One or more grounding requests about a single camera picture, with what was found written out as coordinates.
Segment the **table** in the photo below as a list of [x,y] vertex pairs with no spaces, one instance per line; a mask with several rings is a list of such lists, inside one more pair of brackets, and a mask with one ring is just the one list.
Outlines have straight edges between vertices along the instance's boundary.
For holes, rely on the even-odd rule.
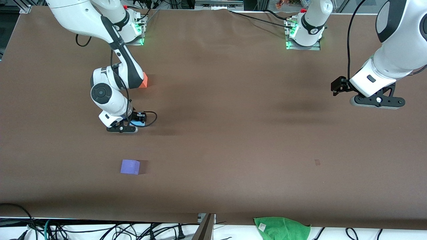
[[[105,131],[90,99],[108,45],[77,46],[34,6],[0,63],[0,201],[35,217],[195,222],[214,212],[229,224],[281,216],[425,229],[427,82],[398,82],[407,104],[395,111],[333,97],[349,19],[330,17],[321,51],[297,51],[286,50],[283,28],[226,10],[159,11],[145,45],[129,47],[149,77],[130,90],[133,105],[159,119],[120,135]],[[374,23],[355,18],[352,73],[380,46]],[[120,174],[122,159],[144,161],[146,173]]]

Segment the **blue object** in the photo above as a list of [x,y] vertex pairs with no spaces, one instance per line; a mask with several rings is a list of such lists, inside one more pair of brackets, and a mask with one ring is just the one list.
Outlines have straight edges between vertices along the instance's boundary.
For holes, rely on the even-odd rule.
[[123,159],[122,169],[120,170],[120,173],[138,175],[139,174],[139,164],[140,164],[140,162],[137,160]]

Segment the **green towel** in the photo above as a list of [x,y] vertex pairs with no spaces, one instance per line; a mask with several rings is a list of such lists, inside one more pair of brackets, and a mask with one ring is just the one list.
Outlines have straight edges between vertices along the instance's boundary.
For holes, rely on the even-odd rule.
[[284,217],[254,218],[264,240],[307,240],[310,228]]

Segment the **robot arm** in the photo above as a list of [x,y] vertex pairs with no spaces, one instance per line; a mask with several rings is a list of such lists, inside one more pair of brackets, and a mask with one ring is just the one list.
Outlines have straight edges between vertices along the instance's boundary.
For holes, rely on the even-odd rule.
[[296,43],[302,46],[313,46],[322,37],[325,23],[332,13],[330,0],[312,0],[307,12],[298,13],[298,28],[290,34]]
[[125,43],[132,42],[142,34],[141,13],[130,8],[124,9],[120,0],[91,0],[91,3],[113,23]]
[[138,128],[135,126],[120,126],[122,129],[116,131],[116,125],[122,125],[124,119],[135,120],[140,124],[145,122],[144,116],[134,114],[131,103],[119,90],[146,86],[147,77],[113,23],[99,14],[89,0],[47,0],[47,3],[64,28],[77,34],[100,38],[115,52],[119,64],[98,68],[92,74],[91,97],[103,110],[99,118],[107,130],[136,132]]
[[427,64],[427,1],[387,1],[375,28],[382,46],[349,81],[335,80],[331,90],[334,96],[358,92],[352,105],[396,109],[405,104],[403,98],[393,97],[396,81]]

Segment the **black cable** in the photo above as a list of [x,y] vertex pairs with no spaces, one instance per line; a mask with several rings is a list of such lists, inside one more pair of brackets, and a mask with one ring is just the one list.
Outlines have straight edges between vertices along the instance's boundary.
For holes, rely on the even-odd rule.
[[88,42],[85,45],[80,45],[79,44],[79,35],[76,34],[76,44],[79,45],[79,46],[81,46],[81,47],[87,46],[89,44],[89,42],[91,41],[91,39],[92,39],[92,37],[89,37],[89,40],[88,40]]
[[25,239],[25,235],[28,232],[28,230],[25,230],[25,232],[23,232],[19,237],[18,240],[24,240]]
[[179,2],[178,4],[172,4],[172,3],[169,3],[168,1],[166,1],[166,0],[163,0],[165,3],[167,3],[167,4],[169,4],[169,5],[171,5],[171,6],[180,6],[181,5],[181,3],[182,2]]
[[108,231],[106,231],[103,235],[102,235],[102,237],[99,239],[99,240],[104,240],[105,239],[105,237],[113,230],[113,229],[115,229],[117,226],[118,226],[119,224],[116,224],[116,225],[114,225],[113,227],[111,227],[111,228],[109,228],[108,229]]
[[[34,223],[34,220],[32,218],[32,216],[29,214],[29,212],[21,205],[15,204],[15,203],[0,203],[0,206],[13,206],[16,208],[20,208],[21,210],[23,210],[25,212],[25,214],[27,214],[27,216],[29,217],[32,226],[34,227],[34,229],[37,229],[36,224]],[[35,239],[38,240],[38,233],[37,230],[35,231]]]
[[134,225],[135,223],[131,223],[131,224],[129,224],[129,226],[127,226],[127,227],[125,227],[124,229],[122,229],[121,227],[118,227],[121,231],[120,232],[117,232],[117,228],[115,228],[115,230],[116,230],[116,237],[114,237],[113,238],[113,240],[117,240],[117,237],[120,235],[120,234],[127,234],[128,236],[130,236],[128,233],[125,233],[125,231],[126,231],[126,229],[128,229],[128,228],[130,228],[132,225]]
[[178,240],[184,239],[185,235],[184,232],[182,231],[182,227],[181,224],[178,224]]
[[271,10],[265,9],[263,12],[269,12],[269,13],[273,14],[273,16],[275,16],[278,19],[286,20],[286,18],[282,18],[281,16],[277,15],[275,12],[273,12]]
[[354,16],[356,16],[356,12],[359,10],[360,6],[365,2],[366,0],[362,0],[359,5],[357,5],[356,9],[353,12],[353,15],[351,16],[350,23],[348,25],[348,31],[347,31],[347,79],[350,79],[350,28],[351,24],[353,23]]
[[57,227],[58,227],[57,229],[59,229],[59,233],[62,236],[62,239],[68,239],[68,234],[67,234],[66,231],[64,231],[64,229],[62,228],[62,226],[58,225]]
[[158,231],[160,231],[160,230],[162,230],[162,229],[163,229],[163,231],[160,231],[159,233],[155,234],[152,238],[150,238],[150,240],[154,240],[154,239],[155,239],[159,234],[161,234],[162,232],[168,231],[168,230],[170,230],[170,229],[173,229],[173,230],[175,231],[175,237],[176,237],[176,230],[175,230],[175,227],[177,227],[177,226],[178,226],[178,225],[173,226],[173,227],[165,227],[165,228],[161,228],[161,229],[157,230],[156,232],[158,232]]
[[50,228],[50,226],[48,226],[48,228],[47,228],[47,234],[50,236],[50,239],[52,239],[52,240],[55,239],[54,236],[53,236],[53,232],[52,232],[52,229]]
[[110,228],[103,228],[103,229],[89,230],[89,231],[69,231],[69,230],[64,230],[64,231],[69,232],[69,233],[86,233],[86,232],[105,231],[105,230],[109,230],[109,229]]
[[147,13],[144,16],[142,16],[141,18],[137,18],[136,21],[139,21],[139,20],[145,18],[148,15],[148,13],[150,12],[150,10],[151,9],[148,9]]
[[380,240],[380,235],[382,232],[383,232],[383,229],[380,229],[380,231],[378,232],[378,235],[377,235],[377,240]]
[[325,227],[323,227],[322,229],[320,229],[319,233],[317,234],[316,238],[313,240],[319,240],[320,235],[322,234],[323,230],[325,229]]
[[[111,71],[113,71],[113,50],[111,50],[111,54],[110,54],[110,67],[111,67]],[[123,81],[123,79],[121,78],[121,77],[119,77],[119,79],[120,79],[120,81],[122,82],[122,84],[123,84],[123,87],[125,88],[125,90],[126,90],[126,99],[127,99],[127,103],[126,103],[126,113],[128,113],[128,111],[129,111],[129,103],[131,102],[131,100],[129,99],[129,91],[128,91],[128,88],[126,87],[126,84],[125,84],[125,82]],[[131,121],[130,121],[130,119],[129,119],[129,116],[127,116],[126,117],[126,120],[128,121],[128,124],[132,124],[133,126],[135,126],[135,127],[138,127],[138,128],[146,128],[146,127],[148,127],[148,126],[151,126],[154,122],[156,122],[156,120],[157,120],[157,113],[155,113],[155,112],[153,112],[153,111],[141,111],[141,112],[143,112],[143,113],[153,113],[154,115],[155,115],[155,118],[154,118],[154,120],[152,121],[152,122],[150,122],[149,124],[146,124],[146,125],[144,125],[144,126],[140,126],[140,125],[137,125],[137,124],[134,124],[134,123],[131,123]]]
[[117,227],[117,228],[123,230],[124,232],[126,232],[126,233],[128,233],[128,234],[130,234],[132,236],[138,237],[138,234],[136,233],[136,230],[135,230],[135,228],[133,226],[131,227],[133,229],[133,233],[129,232],[128,230],[124,230],[124,228],[121,228],[121,227]]
[[422,67],[420,70],[415,71],[415,72],[412,72],[412,73],[408,74],[408,76],[416,75],[416,74],[418,74],[418,73],[420,73],[420,72],[424,71],[424,69],[426,69],[426,68],[427,68],[427,65],[424,65],[424,67]]
[[[354,239],[354,238],[352,238],[352,237],[350,236],[350,234],[348,233],[348,230],[349,230],[349,229],[351,229],[351,230],[353,231],[354,235],[356,236],[356,239]],[[359,240],[359,237],[357,236],[357,233],[356,233],[356,231],[355,231],[353,228],[346,228],[346,229],[345,229],[345,234],[347,234],[347,236],[348,236],[351,240]]]
[[141,2],[140,1],[138,1],[138,3],[139,3],[139,5],[141,6],[141,9],[144,9],[143,7],[142,7],[142,5],[141,5]]
[[153,230],[154,228],[156,228],[159,225],[160,225],[160,223],[151,224],[150,227],[147,228],[143,233],[141,233],[141,235],[136,240],[141,240],[143,237],[145,237],[149,233],[149,231]]
[[244,15],[244,14],[241,14],[241,13],[238,13],[238,12],[233,12],[233,11],[230,11],[230,10],[229,10],[229,12],[234,13],[234,14],[237,14],[237,15],[240,15],[240,16],[244,16],[244,17],[247,17],[247,18],[252,18],[252,19],[255,19],[255,20],[258,20],[258,21],[261,21],[261,22],[265,22],[265,23],[269,23],[269,24],[276,25],[276,26],[281,26],[281,27],[284,27],[284,28],[292,29],[292,27],[291,27],[291,26],[285,26],[285,25],[283,25],[283,24],[278,24],[278,23],[269,22],[269,21],[266,21],[266,20],[264,20],[264,19],[254,18],[254,17],[248,16],[248,15]]

